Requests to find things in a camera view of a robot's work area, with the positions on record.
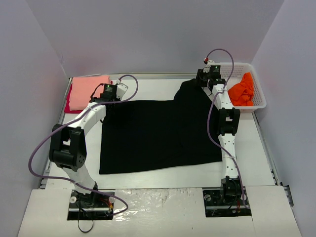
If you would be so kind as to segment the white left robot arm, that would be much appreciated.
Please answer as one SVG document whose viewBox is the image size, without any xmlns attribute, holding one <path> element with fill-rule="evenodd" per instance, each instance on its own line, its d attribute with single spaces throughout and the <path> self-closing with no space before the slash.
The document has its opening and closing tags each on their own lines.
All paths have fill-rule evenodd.
<svg viewBox="0 0 316 237">
<path fill-rule="evenodd" d="M 90 96 L 88 106 L 75 118 L 74 123 L 60 129 L 62 125 L 56 124 L 57 130 L 50 141 L 49 159 L 61 168 L 73 180 L 75 191 L 82 194 L 81 200 L 87 206 L 95 206 L 99 202 L 97 184 L 91 178 L 85 166 L 87 157 L 85 137 L 91 128 L 106 117 L 106 105 L 97 105 L 101 102 L 120 101 L 122 95 L 118 93 L 118 86 L 101 84 L 103 92 L 99 97 Z"/>
</svg>

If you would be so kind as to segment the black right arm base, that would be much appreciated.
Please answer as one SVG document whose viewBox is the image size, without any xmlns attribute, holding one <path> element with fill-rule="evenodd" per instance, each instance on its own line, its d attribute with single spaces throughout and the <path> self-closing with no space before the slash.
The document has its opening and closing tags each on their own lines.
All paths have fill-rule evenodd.
<svg viewBox="0 0 316 237">
<path fill-rule="evenodd" d="M 251 216 L 251 210 L 243 205 L 241 194 L 224 196 L 220 188 L 202 189 L 207 218 Z"/>
</svg>

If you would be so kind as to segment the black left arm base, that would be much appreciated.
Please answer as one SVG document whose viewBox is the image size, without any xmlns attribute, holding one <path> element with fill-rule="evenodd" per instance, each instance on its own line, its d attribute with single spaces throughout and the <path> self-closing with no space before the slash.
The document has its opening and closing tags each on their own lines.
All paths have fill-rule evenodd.
<svg viewBox="0 0 316 237">
<path fill-rule="evenodd" d="M 113 197 L 96 193 L 84 195 L 72 190 L 67 220 L 112 220 L 114 202 Z"/>
</svg>

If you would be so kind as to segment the black t-shirt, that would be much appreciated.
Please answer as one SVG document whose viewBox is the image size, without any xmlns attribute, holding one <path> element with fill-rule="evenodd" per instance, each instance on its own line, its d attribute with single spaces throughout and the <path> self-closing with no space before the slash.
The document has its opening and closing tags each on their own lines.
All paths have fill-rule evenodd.
<svg viewBox="0 0 316 237">
<path fill-rule="evenodd" d="M 172 100 L 116 104 L 103 121 L 99 174 L 150 171 L 221 162 L 219 112 L 196 80 L 181 84 Z"/>
</svg>

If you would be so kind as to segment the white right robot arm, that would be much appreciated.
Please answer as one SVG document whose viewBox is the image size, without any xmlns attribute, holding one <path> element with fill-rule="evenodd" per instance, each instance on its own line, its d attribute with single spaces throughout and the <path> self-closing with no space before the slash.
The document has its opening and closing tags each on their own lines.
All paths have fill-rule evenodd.
<svg viewBox="0 0 316 237">
<path fill-rule="evenodd" d="M 219 112 L 216 129 L 219 141 L 215 143 L 221 149 L 223 162 L 219 198 L 225 205 L 231 205 L 241 194 L 238 169 L 235 164 L 235 137 L 240 111 L 233 106 L 230 100 L 226 80 L 221 77 L 220 69 L 220 65 L 212 62 L 198 70 L 196 79 L 198 85 L 207 87 L 214 96 L 210 111 L 217 108 Z"/>
</svg>

